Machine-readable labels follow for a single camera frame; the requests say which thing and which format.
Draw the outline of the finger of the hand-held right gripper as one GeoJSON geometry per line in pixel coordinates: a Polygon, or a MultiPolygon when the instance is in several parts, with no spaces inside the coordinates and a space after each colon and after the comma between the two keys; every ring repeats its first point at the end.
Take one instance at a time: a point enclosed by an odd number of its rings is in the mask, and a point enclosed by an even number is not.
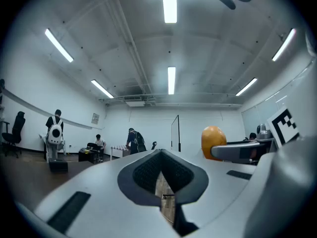
{"type": "Polygon", "coordinates": [[[251,163],[266,153],[266,145],[257,141],[229,142],[227,145],[213,146],[210,152],[221,161],[251,163]]]}

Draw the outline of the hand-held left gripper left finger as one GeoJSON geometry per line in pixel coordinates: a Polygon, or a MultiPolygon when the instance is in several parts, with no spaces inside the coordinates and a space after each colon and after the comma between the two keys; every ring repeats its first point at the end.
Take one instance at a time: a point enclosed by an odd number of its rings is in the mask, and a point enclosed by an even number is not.
{"type": "Polygon", "coordinates": [[[47,195],[35,208],[35,215],[47,222],[80,191],[90,198],[67,229],[65,234],[70,238],[177,238],[179,234],[158,207],[135,204],[117,183],[121,169],[151,153],[92,165],[47,195]]]}

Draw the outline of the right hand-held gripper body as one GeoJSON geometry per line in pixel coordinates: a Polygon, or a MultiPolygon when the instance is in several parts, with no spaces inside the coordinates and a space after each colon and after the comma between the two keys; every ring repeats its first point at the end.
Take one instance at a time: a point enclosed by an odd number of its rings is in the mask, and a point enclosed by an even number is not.
{"type": "Polygon", "coordinates": [[[317,109],[293,111],[300,137],[275,154],[246,238],[317,236],[317,109]]]}

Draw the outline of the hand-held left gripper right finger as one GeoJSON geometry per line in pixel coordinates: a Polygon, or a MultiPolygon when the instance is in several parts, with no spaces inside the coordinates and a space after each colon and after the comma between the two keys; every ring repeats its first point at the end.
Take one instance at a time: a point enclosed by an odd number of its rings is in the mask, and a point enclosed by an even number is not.
{"type": "Polygon", "coordinates": [[[185,186],[175,194],[174,227],[165,224],[163,238],[243,238],[247,219],[258,199],[252,192],[258,168],[161,151],[168,167],[184,168],[185,186]]]}

